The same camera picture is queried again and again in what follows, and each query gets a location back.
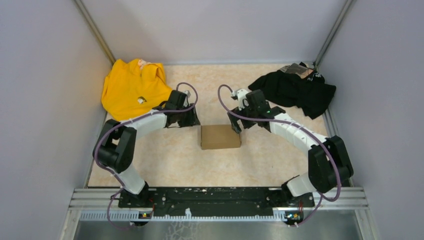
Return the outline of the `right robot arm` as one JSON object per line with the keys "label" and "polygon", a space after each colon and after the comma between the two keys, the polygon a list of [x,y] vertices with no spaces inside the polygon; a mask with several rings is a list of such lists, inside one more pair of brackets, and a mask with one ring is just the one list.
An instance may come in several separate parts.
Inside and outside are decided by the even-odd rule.
{"label": "right robot arm", "polygon": [[302,195],[324,194],[337,188],[354,174],[354,169],[342,138],[316,133],[296,122],[278,106],[270,107],[261,90],[233,90],[231,98],[238,106],[228,110],[231,127],[236,133],[259,126],[291,143],[307,157],[307,172],[282,184],[281,199],[287,206],[295,206]]}

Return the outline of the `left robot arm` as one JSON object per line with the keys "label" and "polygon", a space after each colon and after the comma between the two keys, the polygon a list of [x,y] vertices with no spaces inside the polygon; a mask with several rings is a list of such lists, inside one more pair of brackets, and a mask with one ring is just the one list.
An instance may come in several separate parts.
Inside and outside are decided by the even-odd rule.
{"label": "left robot arm", "polygon": [[136,141],[154,131],[200,125],[194,103],[189,102],[190,92],[172,90],[168,100],[148,113],[124,121],[107,120],[93,149],[95,163],[110,172],[122,188],[130,194],[130,200],[138,207],[149,203],[147,182],[133,166]]}

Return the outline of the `brown cardboard box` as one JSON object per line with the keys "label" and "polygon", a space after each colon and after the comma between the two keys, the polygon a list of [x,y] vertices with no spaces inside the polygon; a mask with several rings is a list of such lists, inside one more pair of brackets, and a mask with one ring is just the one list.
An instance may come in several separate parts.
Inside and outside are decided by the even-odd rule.
{"label": "brown cardboard box", "polygon": [[241,147],[242,139],[230,124],[202,125],[199,145],[202,150],[235,149]]}

